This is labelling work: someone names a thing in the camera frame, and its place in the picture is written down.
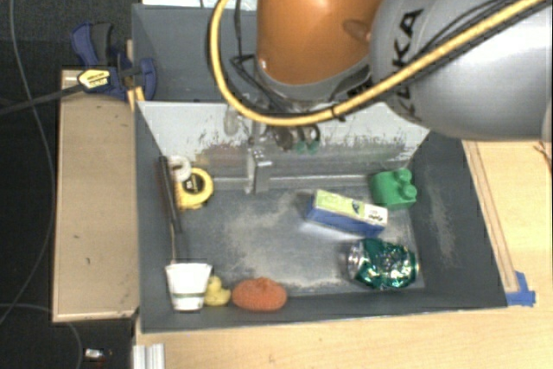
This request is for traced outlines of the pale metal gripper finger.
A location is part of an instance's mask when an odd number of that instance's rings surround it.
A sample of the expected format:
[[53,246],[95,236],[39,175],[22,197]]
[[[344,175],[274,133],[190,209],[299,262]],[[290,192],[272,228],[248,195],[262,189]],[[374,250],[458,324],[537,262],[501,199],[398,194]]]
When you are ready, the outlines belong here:
[[235,135],[238,132],[238,113],[234,108],[226,109],[223,124],[227,135]]
[[261,194],[270,189],[273,162],[261,148],[251,148],[247,157],[248,189],[252,194]]

